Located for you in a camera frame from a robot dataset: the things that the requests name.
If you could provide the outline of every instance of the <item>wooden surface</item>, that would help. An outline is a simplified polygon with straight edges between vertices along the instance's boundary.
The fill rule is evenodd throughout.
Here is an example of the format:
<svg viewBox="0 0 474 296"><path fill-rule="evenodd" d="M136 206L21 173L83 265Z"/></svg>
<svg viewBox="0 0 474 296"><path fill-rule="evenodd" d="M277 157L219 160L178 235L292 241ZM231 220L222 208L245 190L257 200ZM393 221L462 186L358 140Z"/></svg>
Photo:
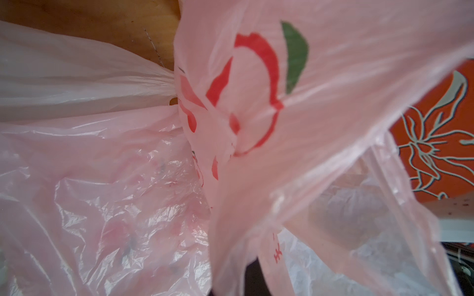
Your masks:
<svg viewBox="0 0 474 296"><path fill-rule="evenodd" d="M170 70L179 17L178 0L0 0L0 20L111 43Z"/></svg>

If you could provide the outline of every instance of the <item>black object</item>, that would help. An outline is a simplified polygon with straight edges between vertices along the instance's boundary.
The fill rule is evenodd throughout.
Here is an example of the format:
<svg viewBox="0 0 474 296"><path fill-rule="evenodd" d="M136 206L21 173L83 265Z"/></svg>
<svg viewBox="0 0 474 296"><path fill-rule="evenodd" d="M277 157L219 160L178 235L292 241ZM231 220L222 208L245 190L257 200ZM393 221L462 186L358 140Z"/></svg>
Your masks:
<svg viewBox="0 0 474 296"><path fill-rule="evenodd" d="M264 274L258 259L250 263L245 270L245 296L272 296L265 283ZM208 296L214 296L212 290Z"/></svg>
<svg viewBox="0 0 474 296"><path fill-rule="evenodd" d="M456 274L457 282L464 296L474 296L474 288L471 284L470 278L463 272L461 265L456 261L451 261L454 274Z"/></svg>

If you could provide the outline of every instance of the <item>green leaf print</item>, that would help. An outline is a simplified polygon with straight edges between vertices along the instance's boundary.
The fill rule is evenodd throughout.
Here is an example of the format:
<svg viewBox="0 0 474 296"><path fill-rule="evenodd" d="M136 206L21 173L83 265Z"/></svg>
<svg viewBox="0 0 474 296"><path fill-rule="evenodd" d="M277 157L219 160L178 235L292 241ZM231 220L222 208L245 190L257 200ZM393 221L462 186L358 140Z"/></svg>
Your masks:
<svg viewBox="0 0 474 296"><path fill-rule="evenodd" d="M283 34L288 49L288 72L286 73L286 94L290 94L298 83L308 60L308 42L292 24L282 21Z"/></svg>

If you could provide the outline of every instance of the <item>translucent plastic bag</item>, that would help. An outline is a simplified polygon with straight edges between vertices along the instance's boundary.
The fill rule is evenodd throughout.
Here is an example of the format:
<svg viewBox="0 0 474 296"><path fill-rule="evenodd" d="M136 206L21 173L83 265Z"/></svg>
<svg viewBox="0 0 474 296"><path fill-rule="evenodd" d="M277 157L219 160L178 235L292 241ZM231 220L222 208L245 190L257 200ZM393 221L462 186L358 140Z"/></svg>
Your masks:
<svg viewBox="0 0 474 296"><path fill-rule="evenodd" d="M0 121L168 105L173 72L104 42L0 21Z"/></svg>
<svg viewBox="0 0 474 296"><path fill-rule="evenodd" d="M10 295L207 295L210 213L177 106L0 124L0 151Z"/></svg>
<svg viewBox="0 0 474 296"><path fill-rule="evenodd" d="M172 72L0 22L0 243L10 296L205 296L210 212Z"/></svg>
<svg viewBox="0 0 474 296"><path fill-rule="evenodd" d="M385 139L406 106L473 51L473 13L467 1L184 2L175 78L212 207L216 295L241 295L245 266L256 256L273 295L293 293L285 289L283 252L273 239L282 224L294 226L289 230L335 272L375 294L400 293L400 282L377 273L410 250L418 273L438 292L459 295L436 219L415 201L399 162L384 162L396 158L390 141L381 142L368 167L404 238L393 246L398 255L376 267L353 259L337 233L310 232L305 211L377 137Z"/></svg>
<svg viewBox="0 0 474 296"><path fill-rule="evenodd" d="M404 184L408 178L398 177L405 172L391 136L378 140L363 158L285 225L324 258L334 272L346 274L376 295L422 296L439 295L436 289L457 291L445 256L424 260L429 252L444 253L437 243L436 218L413 198L410 187ZM397 188L408 190L400 192ZM313 260L321 265L317 256ZM325 289L343 287L338 284L340 277L310 271L317 277L306 282L318 283L320 277L326 276ZM301 272L296 273L300 280L304 278ZM345 284L354 287L348 281Z"/></svg>
<svg viewBox="0 0 474 296"><path fill-rule="evenodd" d="M289 230L278 234L285 263L298 296L373 296L366 287L334 273L305 243Z"/></svg>

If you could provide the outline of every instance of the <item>floral pattern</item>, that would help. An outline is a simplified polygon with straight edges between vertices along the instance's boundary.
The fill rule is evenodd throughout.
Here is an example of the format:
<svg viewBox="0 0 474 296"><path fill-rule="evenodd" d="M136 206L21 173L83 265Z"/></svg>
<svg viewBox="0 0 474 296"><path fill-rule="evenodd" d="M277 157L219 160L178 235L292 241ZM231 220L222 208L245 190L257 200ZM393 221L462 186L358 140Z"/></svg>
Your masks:
<svg viewBox="0 0 474 296"><path fill-rule="evenodd" d="M473 69L472 61L466 62L392 128L420 201L474 190L474 125L469 112L474 96L466 77Z"/></svg>

